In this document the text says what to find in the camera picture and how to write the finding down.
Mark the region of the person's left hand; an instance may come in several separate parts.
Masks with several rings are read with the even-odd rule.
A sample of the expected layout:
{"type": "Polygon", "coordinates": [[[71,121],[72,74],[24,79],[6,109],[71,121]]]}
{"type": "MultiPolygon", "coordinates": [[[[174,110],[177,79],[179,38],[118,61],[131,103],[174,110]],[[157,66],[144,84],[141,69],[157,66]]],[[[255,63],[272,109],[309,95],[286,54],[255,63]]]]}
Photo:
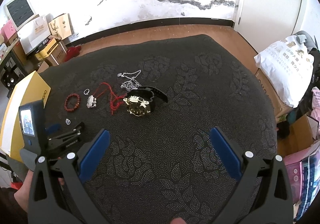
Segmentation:
{"type": "Polygon", "coordinates": [[[28,170],[28,173],[24,179],[24,182],[21,188],[18,191],[16,191],[16,193],[14,193],[14,198],[16,202],[25,212],[28,212],[29,194],[30,194],[33,174],[34,174],[33,171],[28,170]]]}

